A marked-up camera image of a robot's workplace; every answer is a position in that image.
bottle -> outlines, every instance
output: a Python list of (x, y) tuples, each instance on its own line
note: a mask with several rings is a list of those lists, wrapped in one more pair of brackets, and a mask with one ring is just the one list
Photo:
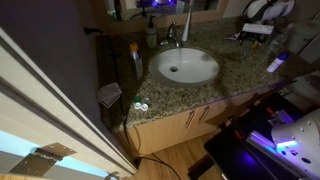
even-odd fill
[(274, 39), (269, 44), (269, 49), (272, 52), (279, 52), (279, 50), (284, 48), (286, 41), (289, 38), (289, 32), (293, 29), (294, 25), (290, 23), (282, 33), (277, 34)]
[(281, 52), (277, 58), (267, 68), (268, 72), (274, 72), (285, 60), (288, 59), (289, 54)]
[(147, 43), (149, 48), (154, 48), (157, 46), (157, 29), (154, 28), (153, 23), (152, 23), (152, 18), (154, 16), (149, 17), (149, 24), (146, 29), (146, 34), (147, 34)]
[(276, 37), (269, 44), (270, 51), (272, 52), (279, 51), (283, 47), (287, 39), (288, 39), (287, 32), (277, 34)]
[(143, 75), (142, 58), (138, 51), (138, 44), (136, 42), (130, 43), (130, 57), (134, 76), (140, 80)]
[(120, 0), (114, 0), (113, 4), (114, 4), (114, 10), (116, 12), (117, 20), (122, 21), (122, 10), (121, 10), (122, 8), (121, 8)]

bathroom vanity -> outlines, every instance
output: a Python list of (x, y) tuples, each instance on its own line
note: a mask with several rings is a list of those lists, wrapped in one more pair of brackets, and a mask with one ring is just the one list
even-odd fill
[[(178, 28), (181, 37), (183, 27)], [(158, 38), (165, 37), (160, 29)], [(218, 124), (232, 115), (224, 112), (249, 100), (255, 93), (267, 92), (291, 82), (295, 77), (313, 71), (303, 59), (293, 54), (275, 72), (266, 71), (274, 60), (266, 45), (252, 49), (251, 41), (240, 46), (238, 41), (224, 40), (237, 32), (234, 18), (193, 24), (184, 47), (199, 49), (215, 58), (219, 65), (217, 77), (195, 88), (174, 88), (154, 80), (149, 71), (150, 59), (174, 46), (149, 49), (144, 32), (110, 37), (115, 54), (122, 103), (127, 116), (127, 132), (137, 156), (147, 155), (175, 144), (218, 130)], [(137, 41), (144, 66), (141, 81), (135, 81), (129, 59), (129, 42)], [(133, 107), (134, 97), (150, 99), (147, 111)], [(112, 131), (127, 144), (119, 115), (112, 115)]]

wooden cabinet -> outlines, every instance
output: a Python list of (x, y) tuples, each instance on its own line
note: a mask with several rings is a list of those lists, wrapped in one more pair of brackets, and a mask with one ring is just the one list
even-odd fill
[(190, 140), (218, 129), (218, 126), (208, 124), (206, 121), (220, 114), (227, 106), (226, 101), (218, 101), (212, 104), (201, 106), (197, 109), (197, 113), (190, 123), (184, 140)]
[(258, 89), (128, 128), (131, 146), (139, 156), (144, 156), (213, 132), (220, 123), (226, 122), (229, 116), (244, 111), (246, 107), (243, 103), (255, 93), (267, 91), (268, 88)]
[(197, 109), (127, 129), (132, 148), (140, 156), (151, 154), (183, 141)]

sink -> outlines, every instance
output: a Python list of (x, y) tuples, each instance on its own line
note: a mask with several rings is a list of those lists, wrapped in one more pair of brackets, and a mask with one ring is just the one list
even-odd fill
[(212, 81), (219, 72), (219, 65), (203, 51), (176, 48), (154, 56), (149, 72), (154, 80), (168, 86), (197, 87)]

granite countertop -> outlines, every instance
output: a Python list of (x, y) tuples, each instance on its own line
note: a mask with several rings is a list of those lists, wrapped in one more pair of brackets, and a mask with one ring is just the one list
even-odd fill
[[(271, 53), (266, 45), (252, 49), (251, 41), (244, 41), (240, 46), (238, 41), (223, 39), (227, 35), (238, 32), (238, 24), (235, 22), (234, 18), (229, 18), (192, 25), (189, 39), (184, 43), (184, 47), (207, 52), (217, 60), (220, 67), (216, 79), (196, 88), (173, 88), (152, 79), (148, 71), (150, 59), (173, 46), (149, 49), (144, 32), (111, 37), (118, 56), (119, 83), (123, 91), (124, 112), (128, 118), (127, 127), (148, 123), (258, 88), (272, 86), (313, 71), (307, 62), (291, 54), (275, 72), (268, 73), (266, 69), (276, 55)], [(165, 37), (165, 31), (165, 29), (158, 31), (158, 37), (160, 37), (158, 42)], [(182, 31), (183, 27), (178, 27), (179, 37)], [(138, 42), (143, 60), (144, 76), (140, 81), (133, 78), (131, 70), (129, 43), (133, 40)], [(135, 96), (148, 97), (151, 107), (147, 111), (134, 109), (132, 100)], [(112, 131), (123, 128), (119, 116), (112, 115), (112, 121)]]

